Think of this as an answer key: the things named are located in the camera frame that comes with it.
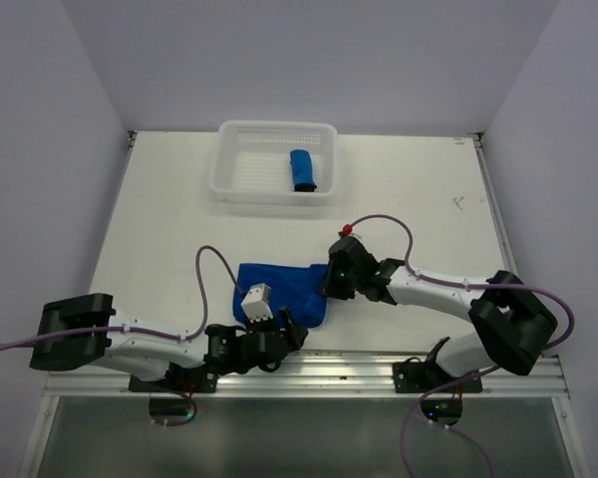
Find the blue towel with black trim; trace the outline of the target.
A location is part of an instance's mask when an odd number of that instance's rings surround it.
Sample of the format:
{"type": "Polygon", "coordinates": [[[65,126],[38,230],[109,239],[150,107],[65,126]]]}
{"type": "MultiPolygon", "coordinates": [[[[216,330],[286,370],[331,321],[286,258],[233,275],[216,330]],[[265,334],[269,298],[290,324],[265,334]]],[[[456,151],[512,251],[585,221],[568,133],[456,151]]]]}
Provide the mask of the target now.
{"type": "Polygon", "coordinates": [[[317,185],[313,177],[313,162],[305,149],[293,149],[289,153],[290,167],[295,192],[314,192],[317,185]]]}

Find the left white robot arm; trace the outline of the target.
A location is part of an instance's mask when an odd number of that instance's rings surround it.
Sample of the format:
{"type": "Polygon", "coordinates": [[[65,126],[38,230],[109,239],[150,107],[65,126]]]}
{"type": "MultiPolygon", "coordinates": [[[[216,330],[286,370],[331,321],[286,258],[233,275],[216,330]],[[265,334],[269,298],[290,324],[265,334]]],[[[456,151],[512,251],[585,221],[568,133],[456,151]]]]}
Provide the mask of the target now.
{"type": "Polygon", "coordinates": [[[29,367],[58,372],[92,365],[173,391],[188,388],[196,373],[273,372],[307,337],[308,329],[286,307],[275,318],[248,319],[241,326],[211,324],[191,338],[154,330],[147,321],[116,311],[111,295],[91,294],[43,307],[29,367]]]}

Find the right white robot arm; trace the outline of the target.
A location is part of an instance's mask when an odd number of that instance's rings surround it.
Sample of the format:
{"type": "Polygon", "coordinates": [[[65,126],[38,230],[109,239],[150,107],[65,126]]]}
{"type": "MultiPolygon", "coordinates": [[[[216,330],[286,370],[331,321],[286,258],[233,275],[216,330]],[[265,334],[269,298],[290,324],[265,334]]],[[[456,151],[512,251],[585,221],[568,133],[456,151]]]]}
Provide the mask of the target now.
{"type": "Polygon", "coordinates": [[[338,300],[361,294],[371,302],[431,309],[471,323],[472,334],[441,340],[424,362],[426,383],[439,391],[482,368],[528,375],[557,329],[555,316],[508,271],[475,281],[431,278],[403,260],[375,259],[352,235],[329,248],[319,292],[338,300]]]}

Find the white plastic mesh basket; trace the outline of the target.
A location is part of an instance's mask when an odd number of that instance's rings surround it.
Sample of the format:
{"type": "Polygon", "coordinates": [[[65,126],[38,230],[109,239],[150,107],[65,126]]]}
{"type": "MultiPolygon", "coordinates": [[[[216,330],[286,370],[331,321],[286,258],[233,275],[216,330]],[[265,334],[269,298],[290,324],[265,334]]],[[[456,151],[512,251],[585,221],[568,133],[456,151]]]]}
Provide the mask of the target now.
{"type": "Polygon", "coordinates": [[[217,133],[209,188],[233,203],[321,206],[338,191],[337,130],[325,123],[229,120],[217,133]],[[307,150],[313,162],[314,192],[295,192],[289,153],[307,150]]]}

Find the aluminium mounting rail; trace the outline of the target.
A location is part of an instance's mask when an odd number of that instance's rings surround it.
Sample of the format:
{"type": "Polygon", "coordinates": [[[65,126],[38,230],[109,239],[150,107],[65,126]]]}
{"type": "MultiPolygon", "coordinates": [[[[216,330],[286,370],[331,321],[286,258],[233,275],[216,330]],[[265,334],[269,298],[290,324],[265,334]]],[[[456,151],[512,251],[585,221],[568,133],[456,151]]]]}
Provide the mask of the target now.
{"type": "MultiPolygon", "coordinates": [[[[396,394],[392,364],[405,358],[394,354],[309,352],[288,357],[266,373],[254,369],[216,380],[213,398],[384,398],[396,394]]],[[[130,378],[118,371],[86,366],[52,372],[45,396],[135,397],[130,378]]],[[[482,392],[465,398],[565,398],[569,395],[557,358],[542,358],[528,376],[494,371],[481,379],[482,392]]]]}

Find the left black base bracket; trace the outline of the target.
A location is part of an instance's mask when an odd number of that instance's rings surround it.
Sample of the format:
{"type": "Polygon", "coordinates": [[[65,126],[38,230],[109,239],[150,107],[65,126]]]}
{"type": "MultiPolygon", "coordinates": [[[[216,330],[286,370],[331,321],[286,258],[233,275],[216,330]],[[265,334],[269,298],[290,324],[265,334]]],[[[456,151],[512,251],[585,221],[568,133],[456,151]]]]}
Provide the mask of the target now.
{"type": "Polygon", "coordinates": [[[186,394],[215,393],[217,377],[203,367],[169,371],[165,378],[145,381],[132,376],[130,392],[181,392],[186,394]]]}

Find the black base bracket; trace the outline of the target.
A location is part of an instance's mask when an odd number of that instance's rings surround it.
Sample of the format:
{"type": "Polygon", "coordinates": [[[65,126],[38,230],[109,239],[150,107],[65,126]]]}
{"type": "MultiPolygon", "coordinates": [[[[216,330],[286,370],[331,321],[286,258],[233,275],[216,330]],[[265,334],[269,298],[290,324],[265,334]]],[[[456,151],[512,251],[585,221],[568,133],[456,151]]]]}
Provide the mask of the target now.
{"type": "Polygon", "coordinates": [[[130,392],[181,392],[186,394],[215,393],[217,377],[203,367],[169,371],[165,378],[145,381],[132,376],[130,392]]]}
{"type": "Polygon", "coordinates": [[[392,364],[396,393],[424,393],[455,380],[432,359],[408,358],[392,364]]]}

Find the right black base bracket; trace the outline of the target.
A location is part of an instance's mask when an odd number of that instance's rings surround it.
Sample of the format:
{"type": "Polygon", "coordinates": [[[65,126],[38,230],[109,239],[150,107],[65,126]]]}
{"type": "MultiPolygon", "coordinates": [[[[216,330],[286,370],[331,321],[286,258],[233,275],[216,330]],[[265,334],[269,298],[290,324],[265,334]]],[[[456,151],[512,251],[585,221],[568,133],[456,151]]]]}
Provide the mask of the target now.
{"type": "Polygon", "coordinates": [[[455,380],[432,359],[408,358],[392,364],[396,393],[424,393],[455,380]]]}

